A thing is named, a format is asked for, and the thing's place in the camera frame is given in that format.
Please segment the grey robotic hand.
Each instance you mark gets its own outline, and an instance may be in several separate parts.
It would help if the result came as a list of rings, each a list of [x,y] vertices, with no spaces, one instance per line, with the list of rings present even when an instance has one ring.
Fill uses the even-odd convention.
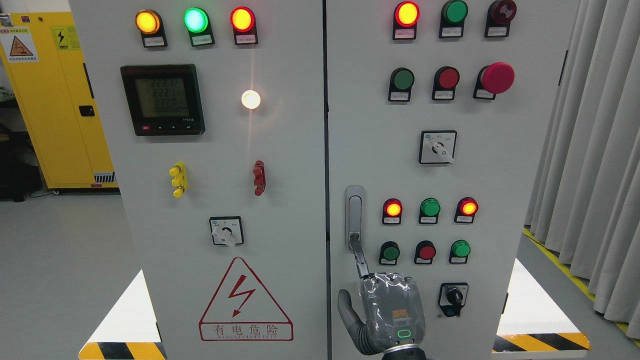
[[[359,296],[366,321],[352,306],[350,292],[341,289],[337,310],[355,348],[365,356],[391,347],[418,344],[426,333],[425,312],[416,281],[395,272],[370,272],[361,240],[352,239],[359,275]]]

